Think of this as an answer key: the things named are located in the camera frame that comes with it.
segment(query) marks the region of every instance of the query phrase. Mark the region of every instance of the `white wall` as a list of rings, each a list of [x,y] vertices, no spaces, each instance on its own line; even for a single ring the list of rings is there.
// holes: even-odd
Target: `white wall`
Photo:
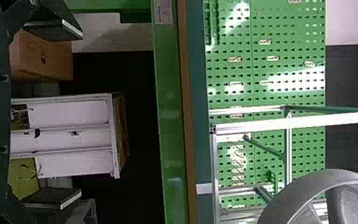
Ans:
[[[358,0],[326,0],[327,45],[358,44]]]
[[[327,45],[358,44],[358,0],[326,0],[326,10]],[[85,39],[73,43],[73,52],[153,50],[151,23],[121,24],[118,13],[75,16]]]
[[[118,13],[75,14],[84,40],[74,41],[72,52],[153,50],[151,23],[120,23]]]

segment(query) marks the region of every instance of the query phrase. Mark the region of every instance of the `cardboard box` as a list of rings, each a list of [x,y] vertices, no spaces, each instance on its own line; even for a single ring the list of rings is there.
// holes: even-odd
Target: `cardboard box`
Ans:
[[[125,98],[122,94],[113,95],[116,115],[116,140],[120,170],[123,169],[130,156],[128,127],[126,119]]]
[[[73,80],[71,42],[48,42],[23,30],[9,46],[12,80]]]

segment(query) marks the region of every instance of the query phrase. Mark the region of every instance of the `label on pegboard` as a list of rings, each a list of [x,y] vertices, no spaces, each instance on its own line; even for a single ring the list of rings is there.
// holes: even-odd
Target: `label on pegboard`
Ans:
[[[173,24],[172,0],[154,0],[154,15],[156,25]]]

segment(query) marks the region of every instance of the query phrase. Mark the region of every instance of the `bolt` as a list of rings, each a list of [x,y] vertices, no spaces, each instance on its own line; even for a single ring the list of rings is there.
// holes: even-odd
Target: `bolt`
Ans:
[[[1,155],[6,155],[7,154],[7,146],[0,147],[0,153],[1,153]]]
[[[1,82],[7,82],[7,81],[8,81],[8,75],[6,75],[6,74],[1,74],[1,75],[0,75],[0,81],[1,81]]]

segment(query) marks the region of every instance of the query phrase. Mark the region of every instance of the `white panel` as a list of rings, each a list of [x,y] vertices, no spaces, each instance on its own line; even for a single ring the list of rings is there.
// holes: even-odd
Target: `white panel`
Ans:
[[[34,131],[29,131],[29,134],[13,133],[11,135],[12,153],[110,146],[111,136],[108,126],[101,129],[81,130],[78,135],[73,135],[68,130],[48,132],[42,130],[37,138],[34,138]]]
[[[84,39],[72,42],[72,52],[153,50],[151,23],[120,23],[118,13],[80,13],[75,17]]]
[[[31,129],[108,123],[106,101],[28,105]]]
[[[358,44],[358,1],[327,0],[327,45]]]
[[[91,151],[43,155],[35,158],[39,178],[97,175],[113,172],[110,151]]]

